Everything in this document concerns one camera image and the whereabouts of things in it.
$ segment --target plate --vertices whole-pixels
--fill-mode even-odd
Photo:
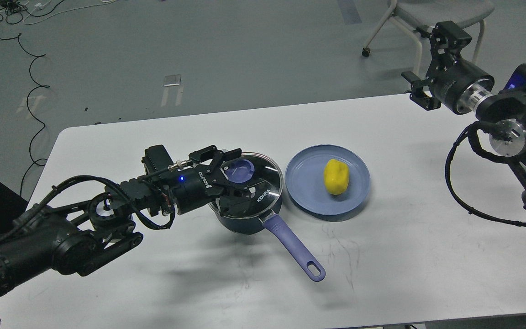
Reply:
[[[324,185],[324,167],[330,159],[348,165],[348,189],[338,196]],[[336,145],[316,145],[296,154],[285,171],[285,185],[292,200],[317,215],[342,215],[360,206],[371,189],[367,165],[353,152]]]

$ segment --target yellow pepper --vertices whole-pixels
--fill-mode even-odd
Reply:
[[[348,165],[336,159],[330,159],[324,167],[324,185],[330,194],[338,195],[348,189]]]

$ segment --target chair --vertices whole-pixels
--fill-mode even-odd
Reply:
[[[421,64],[422,45],[417,28],[421,27],[430,31],[439,21],[453,21],[460,28],[465,29],[472,25],[480,24],[480,33],[476,40],[472,63],[476,63],[480,44],[486,25],[484,19],[494,11],[494,5],[488,0],[388,0],[389,8],[380,19],[374,31],[363,46],[363,56],[371,54],[369,44],[374,36],[383,27],[384,23],[391,20],[401,31],[407,34],[417,46],[413,73],[419,75]]]

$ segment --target saucepan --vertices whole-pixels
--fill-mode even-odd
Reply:
[[[253,197],[222,196],[217,202],[211,202],[210,207],[219,221],[227,229],[241,234],[257,233],[264,228],[271,231],[310,279],[324,279],[324,267],[278,214],[284,177],[277,163],[263,154],[244,152],[239,158],[223,164],[223,171],[233,183],[256,184],[252,187]]]

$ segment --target table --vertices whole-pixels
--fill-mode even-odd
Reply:
[[[359,155],[372,190],[355,217],[327,222],[284,198],[280,212],[325,267],[315,283],[267,231],[232,233],[208,207],[169,231],[137,229],[140,246],[88,277],[54,271],[0,298],[3,328],[342,328],[526,313],[526,228],[468,215],[451,198],[444,161],[474,116],[426,112],[408,95],[71,127],[58,136],[31,203],[72,175],[143,174],[145,148],[175,159],[215,144],[273,158],[336,144]],[[455,189],[498,217],[526,220],[506,166],[465,145]],[[92,198],[77,185],[51,203]]]

